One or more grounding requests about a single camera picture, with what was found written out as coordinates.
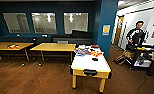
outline floor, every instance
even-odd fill
[[[130,70],[128,64],[115,64],[113,60],[121,54],[110,49],[108,63],[113,74],[103,94],[154,94],[154,76],[147,76],[144,69]],[[36,57],[29,62],[25,57],[4,57],[0,60],[0,94],[99,94],[99,78],[77,77],[77,88],[72,89],[70,64],[68,57],[45,61]]]

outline man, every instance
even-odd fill
[[[144,38],[146,35],[146,31],[144,32],[141,27],[144,24],[143,21],[138,21],[136,23],[136,28],[130,30],[126,36],[127,40],[128,40],[128,45],[126,47],[126,49],[128,48],[128,46],[132,45],[132,46],[142,46],[142,43],[144,42]]]

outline ceiling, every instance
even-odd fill
[[[4,2],[4,1],[95,1],[95,0],[0,0],[0,2]],[[132,6],[132,5],[136,5],[138,3],[142,3],[145,1],[153,1],[153,0],[119,0],[119,1],[124,1],[123,4],[118,6],[118,10]]]
[[[124,1],[124,3],[118,6],[118,10],[132,6],[132,5],[136,5],[142,2],[154,1],[154,0],[119,0],[119,1]]]

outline doorway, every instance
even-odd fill
[[[117,23],[117,28],[116,28],[115,38],[114,38],[114,46],[118,46],[123,20],[124,20],[124,16],[118,16],[118,23]]]

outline wooden table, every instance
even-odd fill
[[[41,51],[41,56],[42,56],[43,61],[44,61],[43,51],[71,52],[71,61],[72,61],[72,52],[74,51],[75,46],[76,44],[41,43],[30,50]]]
[[[34,43],[17,43],[17,42],[0,42],[0,51],[2,50],[10,50],[10,51],[14,51],[14,50],[22,50],[22,49],[25,49],[25,54],[26,54],[26,57],[27,57],[27,60],[29,61],[29,57],[28,57],[28,54],[27,54],[27,51],[26,51],[26,47],[30,46],[30,45],[33,45]],[[18,45],[19,48],[17,49],[12,49],[12,48],[9,48],[8,45]]]
[[[111,69],[103,55],[100,55],[97,57],[98,61],[93,61],[92,58],[95,58],[95,57],[92,55],[75,56],[73,63],[71,65],[71,68],[73,69],[72,87],[76,88],[76,77],[87,76],[84,73],[84,70],[89,69],[89,70],[97,71],[97,75],[92,77],[101,78],[99,90],[100,92],[103,92],[105,81],[106,79],[108,79],[109,74],[111,74]]]

